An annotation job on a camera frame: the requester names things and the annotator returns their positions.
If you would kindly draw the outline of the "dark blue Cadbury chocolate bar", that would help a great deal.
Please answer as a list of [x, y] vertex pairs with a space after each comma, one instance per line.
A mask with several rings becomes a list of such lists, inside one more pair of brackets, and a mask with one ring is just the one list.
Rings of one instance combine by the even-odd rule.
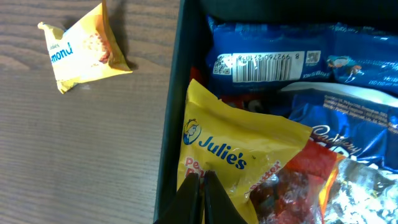
[[267, 112], [312, 128], [311, 138], [354, 161], [397, 173], [397, 97], [337, 83], [297, 82]]

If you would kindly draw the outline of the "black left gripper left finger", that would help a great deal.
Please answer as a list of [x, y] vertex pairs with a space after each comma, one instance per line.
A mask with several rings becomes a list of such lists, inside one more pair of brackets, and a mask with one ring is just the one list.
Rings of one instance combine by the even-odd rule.
[[200, 178], [188, 174], [165, 213], [154, 224], [197, 224], [201, 213]]

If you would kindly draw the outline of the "dark green open box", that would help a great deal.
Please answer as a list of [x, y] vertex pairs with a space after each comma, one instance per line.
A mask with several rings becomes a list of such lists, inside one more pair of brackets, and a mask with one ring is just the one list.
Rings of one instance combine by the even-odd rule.
[[177, 163], [190, 69], [195, 63], [203, 68], [204, 56], [210, 48], [206, 15], [233, 22], [344, 22], [388, 31], [397, 30], [397, 1], [181, 0], [165, 111], [154, 220], [167, 211], [177, 191]]

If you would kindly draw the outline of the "small yellow candy packet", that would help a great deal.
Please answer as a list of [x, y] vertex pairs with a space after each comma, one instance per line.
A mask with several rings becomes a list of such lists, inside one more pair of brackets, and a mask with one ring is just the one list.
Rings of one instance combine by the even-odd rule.
[[131, 73], [102, 1], [69, 29], [40, 22], [57, 82], [64, 94], [75, 85]]

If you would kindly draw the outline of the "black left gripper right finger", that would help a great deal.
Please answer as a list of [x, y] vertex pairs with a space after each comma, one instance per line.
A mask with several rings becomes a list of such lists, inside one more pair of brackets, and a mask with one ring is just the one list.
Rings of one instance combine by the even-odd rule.
[[247, 224], [213, 171], [205, 174], [205, 224]]

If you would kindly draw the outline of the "red Hacks candy bag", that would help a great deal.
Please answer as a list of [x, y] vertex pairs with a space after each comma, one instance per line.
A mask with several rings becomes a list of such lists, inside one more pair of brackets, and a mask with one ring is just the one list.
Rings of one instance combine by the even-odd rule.
[[[190, 82], [202, 85], [198, 70], [192, 69]], [[257, 223], [322, 223], [320, 193], [336, 162], [336, 154], [313, 141], [294, 156], [278, 173], [256, 187], [249, 195]], [[200, 196], [204, 198], [205, 176], [200, 177]]]

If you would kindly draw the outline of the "yellow orange snack packet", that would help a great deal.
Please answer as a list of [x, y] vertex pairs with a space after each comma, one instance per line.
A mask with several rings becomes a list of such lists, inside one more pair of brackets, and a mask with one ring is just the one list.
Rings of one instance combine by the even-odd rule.
[[257, 223], [250, 193], [306, 145], [312, 129], [282, 116], [223, 103], [196, 80], [187, 89], [177, 185], [188, 174], [216, 173], [238, 213]]

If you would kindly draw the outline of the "long blue snack bar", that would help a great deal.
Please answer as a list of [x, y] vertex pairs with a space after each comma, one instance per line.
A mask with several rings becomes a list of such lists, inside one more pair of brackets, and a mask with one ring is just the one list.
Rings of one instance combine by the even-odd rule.
[[219, 22], [209, 17], [213, 45], [208, 87], [242, 95], [293, 82], [337, 82], [397, 92], [397, 36], [342, 23], [297, 26]]

